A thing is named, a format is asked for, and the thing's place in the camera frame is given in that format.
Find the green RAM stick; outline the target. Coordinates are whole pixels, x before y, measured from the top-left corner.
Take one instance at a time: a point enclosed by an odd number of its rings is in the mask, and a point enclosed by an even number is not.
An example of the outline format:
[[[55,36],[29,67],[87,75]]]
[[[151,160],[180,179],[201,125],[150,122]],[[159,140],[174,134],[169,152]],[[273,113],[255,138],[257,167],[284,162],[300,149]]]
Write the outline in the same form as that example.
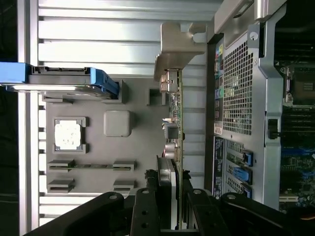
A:
[[[114,165],[90,165],[90,164],[83,164],[83,165],[74,165],[74,166],[50,166],[50,170],[73,170],[73,169],[111,169],[111,170],[122,170],[122,171],[130,171],[131,167],[120,167]]]

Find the grey parts rack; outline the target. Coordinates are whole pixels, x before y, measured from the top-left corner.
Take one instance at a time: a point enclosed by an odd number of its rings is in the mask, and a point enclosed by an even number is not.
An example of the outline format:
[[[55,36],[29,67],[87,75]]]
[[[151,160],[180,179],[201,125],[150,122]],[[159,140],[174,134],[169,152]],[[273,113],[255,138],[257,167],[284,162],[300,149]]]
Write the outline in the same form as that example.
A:
[[[165,146],[162,120],[169,116],[169,98],[159,83],[143,78],[119,79],[117,99],[81,92],[45,95],[46,186],[49,194],[127,194],[144,187],[145,172],[158,169]],[[81,125],[79,150],[56,150],[55,124],[76,120]],[[50,166],[114,165],[111,169],[50,170]]]

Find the green motherboard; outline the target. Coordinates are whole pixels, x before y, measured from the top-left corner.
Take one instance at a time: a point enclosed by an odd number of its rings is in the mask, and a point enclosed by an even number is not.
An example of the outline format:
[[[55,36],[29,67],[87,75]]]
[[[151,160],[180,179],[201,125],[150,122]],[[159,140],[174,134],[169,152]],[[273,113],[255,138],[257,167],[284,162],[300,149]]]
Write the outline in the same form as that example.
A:
[[[315,44],[277,42],[275,67],[315,65]],[[285,106],[281,118],[279,210],[305,220],[315,218],[315,106]]]

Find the silver CPU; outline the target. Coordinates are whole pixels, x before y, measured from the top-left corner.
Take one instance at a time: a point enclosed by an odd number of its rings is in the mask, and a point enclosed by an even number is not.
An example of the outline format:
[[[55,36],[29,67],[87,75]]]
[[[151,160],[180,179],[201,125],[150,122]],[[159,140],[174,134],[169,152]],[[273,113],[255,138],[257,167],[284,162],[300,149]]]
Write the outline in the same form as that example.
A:
[[[56,150],[81,148],[81,125],[76,120],[60,120],[55,124]]]

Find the open black PC case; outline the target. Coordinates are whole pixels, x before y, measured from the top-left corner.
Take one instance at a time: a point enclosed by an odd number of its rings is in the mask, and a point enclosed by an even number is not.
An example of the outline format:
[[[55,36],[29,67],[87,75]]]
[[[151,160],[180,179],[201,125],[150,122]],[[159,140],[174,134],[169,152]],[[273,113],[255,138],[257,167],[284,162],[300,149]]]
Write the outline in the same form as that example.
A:
[[[208,28],[204,186],[279,210],[277,42],[315,44],[315,0],[224,0]]]

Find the hard disk in blue caddy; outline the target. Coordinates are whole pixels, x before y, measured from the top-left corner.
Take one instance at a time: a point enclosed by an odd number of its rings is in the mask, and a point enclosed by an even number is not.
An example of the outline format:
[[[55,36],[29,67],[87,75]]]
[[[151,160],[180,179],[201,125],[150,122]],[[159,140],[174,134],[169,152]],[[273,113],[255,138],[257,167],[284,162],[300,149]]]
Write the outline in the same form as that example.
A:
[[[119,84],[93,67],[60,68],[21,62],[0,62],[0,86],[13,91],[81,92],[116,99]]]

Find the CPU socket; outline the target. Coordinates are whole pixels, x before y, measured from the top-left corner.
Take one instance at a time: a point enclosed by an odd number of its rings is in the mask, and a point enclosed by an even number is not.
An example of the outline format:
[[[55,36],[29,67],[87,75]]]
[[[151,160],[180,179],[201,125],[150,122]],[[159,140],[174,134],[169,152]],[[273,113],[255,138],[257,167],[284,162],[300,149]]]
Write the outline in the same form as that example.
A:
[[[290,65],[283,68],[285,106],[315,106],[315,65]]]

